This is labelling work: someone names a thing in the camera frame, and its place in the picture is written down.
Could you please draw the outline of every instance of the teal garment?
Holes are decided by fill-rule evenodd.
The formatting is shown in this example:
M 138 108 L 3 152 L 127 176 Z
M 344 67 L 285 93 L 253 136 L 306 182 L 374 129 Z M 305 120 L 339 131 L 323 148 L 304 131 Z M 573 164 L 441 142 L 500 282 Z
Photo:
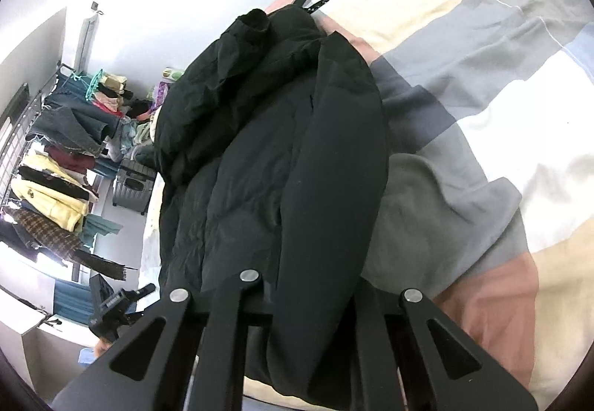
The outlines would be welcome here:
M 84 218 L 84 224 L 82 225 L 82 233 L 78 236 L 81 242 L 87 247 L 93 246 L 95 235 L 109 235 L 110 233 L 119 233 L 122 230 L 123 225 L 120 225 L 111 220 L 107 220 L 98 215 L 89 213 Z

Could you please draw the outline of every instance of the bed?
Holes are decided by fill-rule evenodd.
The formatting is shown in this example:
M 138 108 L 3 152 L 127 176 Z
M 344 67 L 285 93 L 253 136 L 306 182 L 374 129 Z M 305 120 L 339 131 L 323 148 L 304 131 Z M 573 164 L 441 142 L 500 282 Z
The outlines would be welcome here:
M 314 18 L 362 54 L 384 104 L 388 184 L 363 276 L 430 295 L 547 409 L 594 340 L 592 4 L 330 0 Z M 157 283 L 161 193 L 141 285 Z

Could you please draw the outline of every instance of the gray suitcase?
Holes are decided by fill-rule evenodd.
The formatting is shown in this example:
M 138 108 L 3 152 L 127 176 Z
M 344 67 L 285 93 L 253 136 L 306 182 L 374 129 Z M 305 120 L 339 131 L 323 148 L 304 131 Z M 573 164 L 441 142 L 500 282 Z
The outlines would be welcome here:
M 114 206 L 146 213 L 157 172 L 130 159 L 124 159 L 114 180 Z

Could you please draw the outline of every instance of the black metal bracket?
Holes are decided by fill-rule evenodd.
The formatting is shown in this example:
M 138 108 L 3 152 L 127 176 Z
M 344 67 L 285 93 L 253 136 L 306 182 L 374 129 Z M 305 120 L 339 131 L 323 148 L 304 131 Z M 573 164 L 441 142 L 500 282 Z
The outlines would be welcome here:
M 241 410 L 247 329 L 268 327 L 274 306 L 245 270 L 214 291 L 184 288 L 144 316 L 56 397 L 55 411 L 177 411 L 195 356 L 190 411 Z M 526 389 L 417 289 L 388 294 L 360 279 L 353 295 L 352 409 L 536 411 Z

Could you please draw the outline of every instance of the white fabric patch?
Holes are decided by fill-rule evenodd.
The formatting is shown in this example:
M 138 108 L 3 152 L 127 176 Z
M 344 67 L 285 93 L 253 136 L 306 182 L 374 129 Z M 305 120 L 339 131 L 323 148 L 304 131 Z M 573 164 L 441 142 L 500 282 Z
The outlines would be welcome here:
M 532 253 L 594 213 L 594 86 L 563 51 L 458 124 L 487 179 L 506 177 L 522 194 Z

